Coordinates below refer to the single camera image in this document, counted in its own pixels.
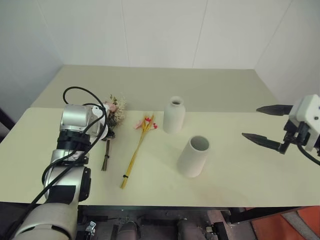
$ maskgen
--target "floor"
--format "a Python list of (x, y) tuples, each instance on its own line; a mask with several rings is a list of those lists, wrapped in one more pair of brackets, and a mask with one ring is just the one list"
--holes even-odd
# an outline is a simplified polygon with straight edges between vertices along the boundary
[[(0, 202), (0, 235), (23, 209), (17, 204)], [(116, 233), (128, 221), (137, 223), (140, 240), (177, 240), (177, 223), (181, 219), (195, 223), (203, 230), (207, 240), (217, 240), (217, 236), (205, 233), (205, 229), (213, 223), (224, 222), (219, 210), (96, 210), (91, 211), (90, 216), (97, 223), (92, 240), (115, 240), (113, 232)], [(91, 219), (84, 218), (85, 224), (79, 224), (78, 230), (83, 231), (89, 220)], [(229, 240), (257, 240), (251, 223), (224, 225)]]

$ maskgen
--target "white vase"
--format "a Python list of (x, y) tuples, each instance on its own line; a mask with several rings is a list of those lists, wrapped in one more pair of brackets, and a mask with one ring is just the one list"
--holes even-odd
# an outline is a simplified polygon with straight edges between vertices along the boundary
[(178, 171), (189, 178), (198, 176), (206, 163), (209, 148), (209, 141), (205, 137), (191, 137), (178, 159)]
[(178, 133), (186, 115), (184, 100), (179, 96), (173, 96), (169, 104), (164, 108), (163, 130), (168, 134)]

